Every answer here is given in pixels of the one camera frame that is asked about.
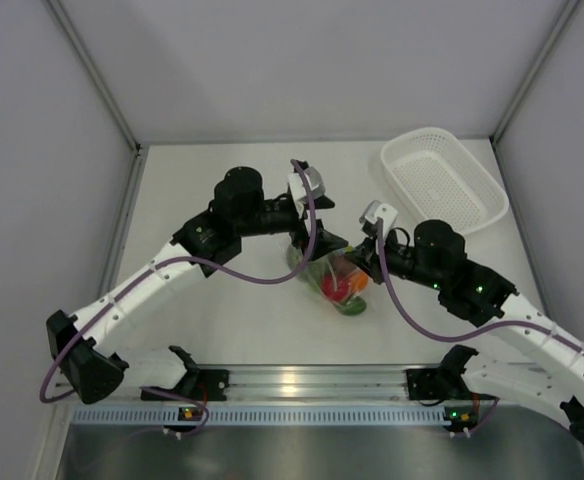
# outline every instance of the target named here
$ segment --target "white wall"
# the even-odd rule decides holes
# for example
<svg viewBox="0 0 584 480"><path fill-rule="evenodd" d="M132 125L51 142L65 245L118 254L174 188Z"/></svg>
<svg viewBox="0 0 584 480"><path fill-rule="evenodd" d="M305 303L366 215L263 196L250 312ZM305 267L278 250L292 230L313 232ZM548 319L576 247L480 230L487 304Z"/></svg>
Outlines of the white wall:
<svg viewBox="0 0 584 480"><path fill-rule="evenodd" d="M584 339L584 6L501 147L545 296Z"/></svg>
<svg viewBox="0 0 584 480"><path fill-rule="evenodd" d="M144 141L491 134L564 0L64 0Z"/></svg>
<svg viewBox="0 0 584 480"><path fill-rule="evenodd" d="M0 479L36 447L46 318L93 299L131 159L42 2L0 1Z"/></svg>

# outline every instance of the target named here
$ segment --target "white plastic basket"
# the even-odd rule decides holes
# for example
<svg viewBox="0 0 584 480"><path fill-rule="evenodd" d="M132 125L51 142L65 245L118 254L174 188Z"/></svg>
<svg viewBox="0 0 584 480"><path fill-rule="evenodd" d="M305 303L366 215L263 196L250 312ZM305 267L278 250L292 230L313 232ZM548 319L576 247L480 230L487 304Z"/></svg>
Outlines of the white plastic basket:
<svg viewBox="0 0 584 480"><path fill-rule="evenodd" d="M476 158L447 130L422 128L381 150L385 176L417 221L440 219L476 232L508 211L508 197Z"/></svg>

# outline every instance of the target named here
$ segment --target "white table surface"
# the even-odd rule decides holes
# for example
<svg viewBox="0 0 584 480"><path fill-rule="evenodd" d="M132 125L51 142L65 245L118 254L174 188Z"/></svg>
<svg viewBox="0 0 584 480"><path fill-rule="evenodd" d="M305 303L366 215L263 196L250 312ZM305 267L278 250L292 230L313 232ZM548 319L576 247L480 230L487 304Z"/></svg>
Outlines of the white table surface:
<svg viewBox="0 0 584 480"><path fill-rule="evenodd" d="M489 141L463 144L501 182ZM149 150L119 278L134 273L172 233L203 211L214 186L238 165L256 168L266 198L282 193L290 158L306 160L322 174L337 207L320 212L325 227L354 245L363 238L358 218L373 199L399 209L397 226L412 231L416 220L383 178L383 142L313 142L155 146ZM228 266L260 277L288 272L287 235L246 239L243 253ZM512 212L467 237L467 251L506 278L540 307ZM365 313L345 317L309 287L293 279L283 285L252 285L222 273L183 291L154 313L128 339L130 346L180 345L207 364L422 364L437 363L450 345L414 332L399 316L384 286L370 285ZM406 308L422 325L440 334L473 330L439 306L436 292L395 279ZM466 342L509 362L525 362L514 349L489 335Z"/></svg>

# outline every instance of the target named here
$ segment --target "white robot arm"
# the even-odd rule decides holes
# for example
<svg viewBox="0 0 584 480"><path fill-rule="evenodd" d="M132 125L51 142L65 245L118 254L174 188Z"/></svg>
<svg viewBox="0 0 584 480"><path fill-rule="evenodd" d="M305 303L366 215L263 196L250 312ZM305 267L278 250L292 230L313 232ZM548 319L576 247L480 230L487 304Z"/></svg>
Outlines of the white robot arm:
<svg viewBox="0 0 584 480"><path fill-rule="evenodd" d="M584 343L547 318L511 282L469 260L465 240L447 223L419 224L410 246L404 230L406 244L398 241L393 228L396 217L392 206L372 202L361 217L367 238L346 257L376 283L386 284L401 315L419 333L457 344L438 368L408 372L410 398L492 395L546 415L584 444ZM477 330L458 337L425 330L403 308L390 275L437 290L439 303ZM458 345L487 332L515 347L542 371L507 365Z"/></svg>
<svg viewBox="0 0 584 480"><path fill-rule="evenodd" d="M297 272L273 280L251 279L223 265L241 253L247 236L289 233L292 244L307 260L343 248L347 241L323 229L315 209L334 207L327 198L320 174L306 163L292 162L287 192L265 200L261 175L249 167L230 170L214 188L207 210L187 221L147 265L111 292L71 315L59 310L47 321L54 365L40 391L42 402L57 368L66 376L81 401L95 403L120 386L173 389L187 392L197 381L197 367L181 348L124 350L123 341L172 295L217 270L256 283L282 283ZM305 226L307 213L311 233Z"/></svg>

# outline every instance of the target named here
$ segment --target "purple cable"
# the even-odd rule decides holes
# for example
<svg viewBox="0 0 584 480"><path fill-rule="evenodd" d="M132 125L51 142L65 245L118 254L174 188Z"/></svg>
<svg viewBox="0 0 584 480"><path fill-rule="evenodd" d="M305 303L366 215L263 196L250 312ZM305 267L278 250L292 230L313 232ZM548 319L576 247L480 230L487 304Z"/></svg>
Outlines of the purple cable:
<svg viewBox="0 0 584 480"><path fill-rule="evenodd" d="M385 282L385 286L388 290L388 294L390 295L390 298L392 299L392 303L394 303L394 306L399 311L399 313L401 314L403 319L408 323L408 325L410 325L414 330L419 332L424 337L427 337L430 340L434 340L437 342L459 343L459 342L465 342L467 340L471 340L471 339L476 338L480 335L483 335L484 333L491 332L492 330L496 330L497 328L503 328L503 327L528 328L531 330L536 330L537 332L541 332L544 335L552 335L552 331L550 329L542 327L542 326L537 325L537 324L532 323L532 322L526 322L524 320L503 320L503 321L498 322L498 323L486 325L486 326L481 327L473 332L466 333L463 335L457 335L454 337L447 337L444 335L438 335L434 332L430 332L429 330L427 330L424 327L422 327L421 325L419 325L419 323L417 323L416 320L414 320L410 316L410 314L407 312L407 310L403 307L403 304L401 303L401 300L399 300L399 297L397 296L396 292L394 291L394 287L392 286L392 279L390 277L390 272L388 270L387 260L385 258L385 248L384 248L385 245L384 245L384 239L383 239L383 220L379 220L377 222L376 232L377 232L377 250L379 251L379 260L380 260L379 263L381 264L381 273L383 274L383 281ZM568 347L569 349L573 350L576 353L582 352L581 346L572 342L568 338L565 338L561 335L554 335L552 338L554 338L554 340L565 345L566 347Z"/></svg>
<svg viewBox="0 0 584 480"><path fill-rule="evenodd" d="M177 401L190 403L203 411L204 416L203 416L203 419L201 420L201 423L199 423L196 427L194 427L192 430L190 430L188 432L181 432L181 437L191 437L192 435L196 435L196 434L200 433L201 430L203 429L203 427L205 426L205 424L208 423L208 420L210 419L210 410L208 410L208 407L206 407L201 402L198 402L196 400L192 400L190 398L181 397L180 395L175 395L175 394L170 393L170 392L164 392L163 390L160 390L157 388L141 387L141 390L148 392L148 393L151 393L152 395L161 396L161 397L164 397L164 398L167 398L170 400L177 400ZM105 457L107 457L112 452L114 452L115 450L117 450L118 448L123 446L123 444L127 443L132 438L137 437L139 435L143 435L145 433L162 432L162 431L163 431L162 427L147 427L147 428L141 428L141 429L135 430L134 432L132 432L132 433L124 436L123 438L113 442L113 445L107 449L107 452L105 454L101 455L99 458L88 463L87 465L81 465L81 466L79 465L79 460L76 457L76 451L74 449L74 445L72 445L70 443L68 448L70 450L70 455L71 455L72 461L74 463L74 468L81 473L85 473L89 470L92 470L99 463L101 463Z"/></svg>
<svg viewBox="0 0 584 480"><path fill-rule="evenodd" d="M303 188L305 189L305 193L307 195L308 212L310 215L310 239L308 241L308 248L306 249L303 258L301 259L301 262L291 272L279 278L256 278L251 277L249 275L245 275L244 273L235 272L234 270L231 270L227 267L224 267L223 265L219 265L215 262L212 262L211 260L191 256L175 257L168 260L164 260L163 262L156 265L156 269L160 270L164 267L167 267L168 265L180 262L197 263L200 265L207 265L216 270L219 270L220 272L227 273L232 277L236 277L240 280L245 280L246 282L256 283L257 285L278 285L280 283L287 282L288 280L296 277L305 269L308 262L310 261L310 258L312 257L312 253L314 251L314 246L316 243L317 227L316 227L316 208L314 205L314 199L312 198L312 189L310 187L310 183L308 182L308 179L305 176L305 172L303 171L303 168L301 168L299 162L297 162L296 160L291 160L290 163L292 163L294 170L296 170L296 173L298 173L299 177L301 177L301 182L303 183ZM152 275L152 273L154 273L152 270L146 270L145 272L143 272L141 275L139 275L133 281L131 281L126 288L121 290L119 294L114 297L114 300L116 302L120 302L121 300L123 300L125 296L127 296L135 287L137 287L146 278ZM69 390L67 392L57 395L56 397L46 396L46 392L48 390L48 387L50 386L52 377L54 377L56 370L61 366L61 363L68 355L70 350L72 350L74 345L76 345L76 343L81 338L83 338L83 335L85 335L85 333L88 330L90 330L99 320L101 320L105 315L107 315L107 313L111 309L112 304L108 303L107 305L105 305L101 310L99 310L99 312L94 317L92 317L92 319L90 319L90 321L88 321L83 326L83 328L81 328L76 333L76 335L74 335L74 337L72 337L72 339L65 345L65 347L61 349L59 354L54 359L54 362L52 362L52 365L48 369L48 372L46 373L45 378L43 379L43 383L41 384L41 388L39 389L39 401L41 401L41 403L58 402L59 400L67 398L70 395L72 395L72 393L74 393L74 390Z"/></svg>

